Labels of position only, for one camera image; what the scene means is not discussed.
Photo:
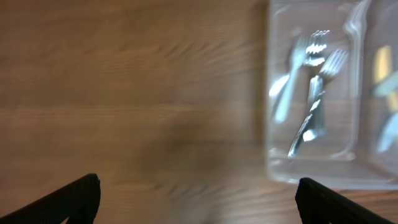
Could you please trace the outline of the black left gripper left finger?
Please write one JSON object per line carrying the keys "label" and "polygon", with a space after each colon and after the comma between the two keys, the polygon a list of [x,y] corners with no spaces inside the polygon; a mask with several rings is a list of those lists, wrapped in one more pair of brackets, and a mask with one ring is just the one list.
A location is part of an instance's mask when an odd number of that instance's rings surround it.
{"label": "black left gripper left finger", "polygon": [[87,174],[1,217],[1,223],[93,223],[100,200],[100,180]]}

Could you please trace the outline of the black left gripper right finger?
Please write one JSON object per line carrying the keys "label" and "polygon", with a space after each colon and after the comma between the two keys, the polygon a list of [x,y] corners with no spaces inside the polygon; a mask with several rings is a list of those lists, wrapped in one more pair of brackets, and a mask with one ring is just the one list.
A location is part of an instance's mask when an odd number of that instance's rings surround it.
{"label": "black left gripper right finger", "polygon": [[308,177],[300,179],[295,201],[305,224],[392,224]]}

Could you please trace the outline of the light blue plastic knife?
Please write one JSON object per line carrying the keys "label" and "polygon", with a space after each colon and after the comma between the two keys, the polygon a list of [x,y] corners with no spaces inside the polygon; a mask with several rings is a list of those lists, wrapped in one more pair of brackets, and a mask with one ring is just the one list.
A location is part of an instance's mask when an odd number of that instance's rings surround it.
{"label": "light blue plastic knife", "polygon": [[397,138],[397,113],[392,113],[383,124],[377,141],[377,152],[386,152]]}

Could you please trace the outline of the teal plastic knife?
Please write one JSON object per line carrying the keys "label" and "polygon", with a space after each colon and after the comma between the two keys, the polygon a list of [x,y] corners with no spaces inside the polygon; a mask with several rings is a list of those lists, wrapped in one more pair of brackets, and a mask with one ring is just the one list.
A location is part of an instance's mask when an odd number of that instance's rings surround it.
{"label": "teal plastic knife", "polygon": [[382,79],[373,89],[373,95],[376,97],[387,96],[397,89],[397,71],[392,72],[386,78]]}

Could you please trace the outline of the steel fork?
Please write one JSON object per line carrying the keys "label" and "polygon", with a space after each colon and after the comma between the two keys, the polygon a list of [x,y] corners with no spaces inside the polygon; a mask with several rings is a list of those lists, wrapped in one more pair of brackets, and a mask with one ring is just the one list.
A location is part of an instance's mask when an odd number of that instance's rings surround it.
{"label": "steel fork", "polygon": [[[329,30],[317,30],[309,38],[306,49],[307,58],[304,65],[311,70],[311,79],[308,86],[307,111],[310,111],[315,101],[322,98],[323,94],[323,80],[318,75],[322,65],[324,64],[325,49],[328,44]],[[318,105],[314,111],[311,122],[305,129],[303,140],[305,142],[313,141],[326,134],[325,115],[323,105]]]}
{"label": "steel fork", "polygon": [[294,158],[297,154],[297,151],[300,147],[300,144],[304,141],[303,134],[305,132],[306,127],[311,122],[313,118],[314,111],[318,108],[318,105],[323,105],[323,95],[325,93],[325,85],[329,81],[333,81],[337,75],[339,74],[340,70],[342,69],[344,63],[348,58],[349,53],[345,50],[337,49],[330,56],[326,59],[325,63],[322,65],[322,68],[319,71],[319,76],[323,80],[323,94],[322,98],[318,99],[312,105],[310,111],[308,111],[307,116],[305,117],[298,133],[296,134],[292,145],[290,147],[288,158]]}

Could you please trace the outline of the pale blue plastic fork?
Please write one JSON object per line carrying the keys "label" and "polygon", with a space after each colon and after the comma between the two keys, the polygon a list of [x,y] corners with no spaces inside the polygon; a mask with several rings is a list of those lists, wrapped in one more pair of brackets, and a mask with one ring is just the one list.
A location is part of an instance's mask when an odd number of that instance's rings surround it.
{"label": "pale blue plastic fork", "polygon": [[274,121],[282,123],[287,119],[289,114],[292,98],[294,95],[295,83],[297,81],[298,72],[307,58],[306,48],[308,46],[308,39],[301,35],[292,47],[289,57],[289,78],[285,84],[283,92],[279,98],[274,112]]}

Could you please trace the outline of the yellow plastic knife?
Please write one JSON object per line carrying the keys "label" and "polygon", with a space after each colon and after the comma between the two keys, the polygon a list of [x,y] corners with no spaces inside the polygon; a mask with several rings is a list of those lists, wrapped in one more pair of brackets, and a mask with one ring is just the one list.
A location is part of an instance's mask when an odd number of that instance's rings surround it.
{"label": "yellow plastic knife", "polygon": [[[393,54],[391,46],[385,45],[377,49],[374,56],[374,67],[373,67],[374,87],[382,79],[386,78],[392,72],[396,71],[393,70],[393,65],[394,65]],[[397,112],[397,89],[389,93],[387,96],[382,96],[378,98],[385,98],[389,111]]]}

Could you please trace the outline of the white plastic fork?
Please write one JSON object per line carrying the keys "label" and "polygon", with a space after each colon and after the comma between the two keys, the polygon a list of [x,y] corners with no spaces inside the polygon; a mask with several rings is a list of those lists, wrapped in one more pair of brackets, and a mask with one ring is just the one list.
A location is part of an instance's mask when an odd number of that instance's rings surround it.
{"label": "white plastic fork", "polygon": [[361,93],[361,74],[363,68],[363,45],[367,29],[366,16],[371,0],[359,1],[351,10],[343,30],[351,42],[349,53],[350,98],[357,100]]}

